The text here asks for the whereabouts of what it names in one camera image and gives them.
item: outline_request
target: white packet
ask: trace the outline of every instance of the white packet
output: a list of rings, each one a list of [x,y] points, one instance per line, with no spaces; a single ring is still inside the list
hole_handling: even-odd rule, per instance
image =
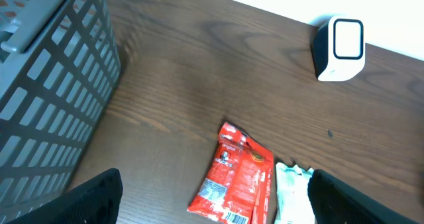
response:
[[[276,164],[278,210],[274,224],[314,224],[315,216],[307,196],[313,169]]]

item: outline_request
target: gray mesh basket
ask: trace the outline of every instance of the gray mesh basket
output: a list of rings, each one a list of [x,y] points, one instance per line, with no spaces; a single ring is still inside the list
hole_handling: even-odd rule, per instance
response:
[[[105,0],[0,0],[0,223],[58,197],[121,65]]]

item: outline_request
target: rectangular hole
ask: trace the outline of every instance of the rectangular hole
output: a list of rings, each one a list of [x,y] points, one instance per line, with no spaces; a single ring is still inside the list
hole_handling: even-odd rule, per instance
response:
[[[87,25],[91,22],[94,15],[96,14],[96,9],[94,5],[91,5],[89,11],[85,14],[84,19],[82,20],[82,25],[87,27]]]
[[[61,184],[62,180],[64,179],[64,176],[65,176],[65,173],[60,174],[60,176],[59,176],[59,178],[58,178],[58,181],[57,181],[57,182],[56,182],[56,184],[54,185],[53,192],[57,192],[57,191],[58,191],[58,187],[60,186],[60,184]]]
[[[78,149],[77,153],[75,154],[74,158],[72,159],[72,166],[75,165],[75,163],[78,161],[78,157],[80,157],[81,149]]]
[[[74,134],[74,137],[72,137],[72,140],[76,140],[77,139],[77,137],[78,137],[78,135],[79,135],[79,133],[81,132],[81,129],[82,129],[82,127],[85,125],[85,123],[84,122],[81,122],[80,124],[79,124],[79,126],[78,126],[78,129],[77,129],[77,131],[75,132],[75,134]]]
[[[112,30],[112,27],[111,27],[111,18],[110,18],[110,16],[109,15],[106,15],[106,19],[107,19],[107,28],[109,28],[110,34],[113,34],[113,30]]]
[[[110,86],[110,85],[111,85],[111,84],[110,84],[109,82],[107,82],[107,84],[106,84],[106,86],[105,86],[105,89],[103,89],[103,92],[101,93],[101,97],[102,97],[102,98],[105,96],[106,91],[109,89],[109,86]]]
[[[57,144],[52,144],[52,146],[50,147],[50,149],[47,152],[46,157],[44,158],[44,160],[41,163],[42,167],[47,166],[48,162],[50,161],[50,159],[52,158],[54,151],[56,150],[56,148],[58,147]]]
[[[97,19],[92,30],[90,31],[90,35],[91,35],[91,37],[93,37],[93,39],[97,36],[97,33],[99,32],[100,28],[101,28],[101,21],[100,21],[100,19]]]
[[[64,20],[60,23],[60,26],[54,31],[52,40],[54,43],[59,44],[68,29],[71,27],[71,20],[65,16]]]
[[[71,126],[71,129],[69,130],[68,134],[66,135],[66,138],[71,137],[71,135],[74,133],[75,128],[77,127],[78,123],[80,122],[80,119],[75,119],[74,123]]]
[[[58,91],[56,92],[56,95],[61,97],[64,94],[66,88],[68,88],[68,85],[71,82],[73,77],[74,76],[70,72],[68,72],[66,74],[64,80],[62,81],[62,84],[60,84],[60,87],[59,87]]]
[[[42,191],[44,190],[44,188],[46,187],[46,184],[48,182],[48,180],[50,179],[50,175],[45,175],[45,177],[42,179],[40,186],[37,189],[37,192],[35,193],[34,198],[40,197]]]
[[[61,145],[60,148],[59,148],[59,150],[58,150],[58,152],[56,153],[56,155],[55,155],[55,157],[53,159],[53,162],[50,165],[50,167],[55,167],[55,165],[58,163],[59,158],[60,158],[60,155],[63,153],[64,149],[65,149],[65,146],[64,145]]]
[[[115,78],[113,78],[113,82],[117,82],[118,77],[119,77],[119,72],[117,72],[117,76],[115,76]]]
[[[83,44],[81,50],[78,52],[77,57],[74,60],[74,64],[78,67],[81,64],[81,61],[84,58],[85,53],[88,51],[87,45]]]
[[[71,89],[71,92],[69,92],[68,97],[66,98],[66,102],[71,103],[74,100],[75,94],[77,93],[78,89],[81,86],[80,81],[75,81],[74,86]]]
[[[27,76],[33,80],[36,80],[37,77],[40,75],[41,71],[46,66],[50,57],[51,57],[50,53],[47,52],[47,50],[43,49],[41,53],[38,55],[38,58],[32,64],[30,70],[28,71]]]
[[[106,42],[105,46],[103,47],[103,49],[100,52],[100,57],[101,58],[104,58],[105,57],[105,54],[106,54],[108,48],[109,48],[109,43]]]
[[[106,76],[103,77],[103,80],[101,81],[101,84],[99,86],[99,89],[97,90],[97,92],[100,94],[100,91],[103,89],[103,87],[105,86],[106,83]]]
[[[56,106],[53,104],[49,104],[46,111],[42,115],[40,121],[38,122],[35,129],[42,130],[44,126],[46,126],[46,123],[50,120],[54,110],[56,109]]]
[[[5,146],[0,152],[0,167],[2,167],[10,158],[12,152],[16,149],[16,146],[20,140],[20,137],[14,135],[10,136],[9,140],[6,142]]]
[[[22,197],[21,201],[27,201],[29,200],[29,197],[32,195],[35,186],[37,185],[38,181],[41,179],[41,176],[35,176],[31,183],[29,184],[29,187],[26,189],[26,192],[24,194],[24,196]]]
[[[89,82],[91,82],[93,80],[93,78],[96,75],[98,69],[99,69],[99,64],[98,63],[95,63],[94,68],[92,69],[92,71],[90,73],[90,76],[88,77],[88,81]]]
[[[32,121],[32,118],[34,118],[43,101],[43,99],[35,97],[19,124],[27,126]]]
[[[93,95],[91,93],[88,94],[87,99],[85,99],[84,105],[81,108],[81,112],[84,112],[85,109],[87,109],[87,106],[90,103],[92,97],[93,97]]]
[[[99,115],[100,115],[100,112],[101,112],[101,110],[103,109],[103,107],[102,106],[100,106],[100,109],[98,110],[98,112],[97,112],[97,114],[96,114],[96,116],[95,116],[95,121],[96,120],[98,120],[98,118],[99,118]]]
[[[79,93],[80,95],[78,96],[77,101],[75,102],[75,105],[74,105],[75,108],[78,108],[81,105],[81,102],[84,99],[86,93],[87,93],[87,89],[83,87],[81,93]]]
[[[97,99],[94,98],[93,101],[91,102],[90,108],[88,109],[85,115],[89,116],[91,114],[91,111],[93,110],[94,104],[96,104],[96,102],[97,102]]]
[[[0,203],[3,201],[3,198],[6,196],[7,191],[13,183],[13,178],[5,178],[0,184]]]
[[[34,156],[32,157],[32,160],[29,162],[28,167],[35,167],[38,164],[38,161],[40,160],[42,154],[44,154],[44,151],[47,147],[47,142],[41,142],[40,146],[38,147],[37,151],[35,152]]]
[[[27,159],[29,153],[31,152],[32,148],[34,148],[35,143],[36,143],[36,140],[33,140],[33,139],[27,140],[21,152],[19,153],[18,157],[16,158],[15,162],[13,163],[12,167],[16,168],[16,167],[22,166],[22,164]]]
[[[106,3],[103,4],[103,14],[106,16],[107,15],[107,7],[106,7]]]
[[[75,13],[79,13],[81,8],[84,6],[84,3],[87,0],[75,0],[74,4],[72,5],[72,7],[74,8]]]
[[[107,54],[107,57],[106,57],[106,60],[105,60],[105,66],[106,66],[107,64],[109,64],[108,62],[109,62],[109,60],[111,59],[111,57],[112,57],[112,50],[110,50],[110,51],[109,51],[109,53]]]
[[[79,141],[81,141],[81,139],[83,138],[84,133],[86,132],[87,128],[88,128],[88,125],[87,125],[87,124],[85,124],[84,129],[82,130],[82,132],[81,132],[80,136],[78,137],[78,142],[79,142]]]
[[[18,197],[20,196],[22,190],[25,187],[25,184],[27,184],[28,177],[22,177],[18,184],[16,185],[15,189],[12,192],[11,199],[13,200],[13,203],[16,203],[18,200]]]
[[[104,30],[101,31],[99,39],[101,39],[102,41],[106,39],[106,33]]]
[[[93,113],[91,114],[90,119],[93,119],[93,118],[94,118],[94,116],[95,116],[95,114],[96,114],[97,110],[99,109],[99,106],[100,106],[100,104],[99,104],[99,103],[97,103],[97,104],[95,105],[94,111],[93,111]]]
[[[26,90],[18,87],[10,98],[10,100],[7,102],[6,106],[1,111],[0,119],[4,119],[6,121],[10,120],[15,114],[15,111],[21,105],[27,93],[28,92]]]
[[[51,73],[48,75],[46,81],[44,82],[43,86],[47,89],[52,88],[52,86],[54,85],[56,79],[58,78],[58,76],[60,75],[60,72],[62,71],[64,67],[61,65],[61,63],[57,62],[56,65],[54,65],[53,70],[51,71]]]
[[[115,59],[113,60],[113,62],[110,63],[109,68],[107,69],[107,72],[110,73],[113,67],[115,67]]]
[[[65,160],[66,160],[66,158],[68,157],[69,152],[71,151],[71,148],[72,148],[72,147],[70,147],[70,146],[69,146],[68,148],[66,148],[65,153],[64,153],[64,155],[63,155],[62,159],[61,159],[61,160],[60,160],[60,162],[59,162],[59,167],[62,167],[62,165],[64,165]]]
[[[62,125],[62,128],[59,131],[59,136],[62,136],[66,132],[73,118],[74,118],[73,115],[71,114],[68,115],[68,118],[66,118],[65,123]]]
[[[53,175],[52,179],[50,180],[50,182],[47,185],[46,191],[44,192],[44,195],[47,195],[50,193],[50,191],[52,190],[53,184],[56,181],[56,179],[58,178],[58,174]]]
[[[97,75],[97,78],[96,78],[96,80],[94,82],[94,85],[93,85],[94,88],[96,88],[97,85],[99,85],[99,82],[100,82],[100,79],[101,79],[102,76],[103,76],[103,71],[100,70],[99,75]]]
[[[86,132],[85,137],[84,137],[84,142],[87,142],[88,137],[90,137],[92,130],[93,130],[93,128],[91,128],[91,127],[88,129],[88,132]]]
[[[95,49],[99,49],[100,47],[101,47],[101,45],[102,45],[103,43],[102,43],[102,41],[101,40],[98,40],[96,43],[95,43]]]
[[[66,112],[64,110],[60,110],[58,115],[56,116],[56,118],[54,119],[52,126],[50,126],[48,132],[50,134],[56,132],[56,130],[58,129],[59,125],[60,125],[60,121],[62,121],[62,119],[64,118]]]
[[[78,31],[75,31],[74,35],[71,38],[71,41],[69,41],[68,45],[65,48],[65,55],[71,56],[72,52],[74,51],[78,41],[80,41],[81,35],[78,33]]]
[[[109,87],[109,89],[107,90],[107,95],[105,96],[105,101],[111,95],[111,91],[112,91],[112,87]]]
[[[68,157],[68,160],[65,163],[65,166],[69,166],[69,164],[71,163],[72,157],[74,156],[76,150],[77,150],[77,148],[72,149],[72,151],[71,151],[71,153]]]
[[[66,182],[68,181],[68,178],[69,178],[70,175],[71,175],[70,172],[68,172],[68,174],[66,174],[66,177],[65,177],[64,181],[62,182],[62,186],[60,187],[61,190],[63,190],[63,188],[64,188]]]
[[[91,65],[93,65],[93,61],[94,61],[94,56],[92,54],[90,54],[90,56],[87,59],[87,62],[85,63],[83,69],[82,69],[82,74],[86,75],[88,70],[90,69]]]

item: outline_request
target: white device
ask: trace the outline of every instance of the white device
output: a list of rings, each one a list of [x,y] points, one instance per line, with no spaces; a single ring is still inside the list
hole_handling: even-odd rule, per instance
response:
[[[312,43],[319,81],[341,82],[365,66],[364,25],[358,19],[334,16],[319,28]]]

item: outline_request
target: red packet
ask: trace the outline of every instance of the red packet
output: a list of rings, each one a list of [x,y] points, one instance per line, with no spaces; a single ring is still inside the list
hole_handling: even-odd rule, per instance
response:
[[[265,224],[274,156],[225,123],[212,167],[188,211],[227,224]]]

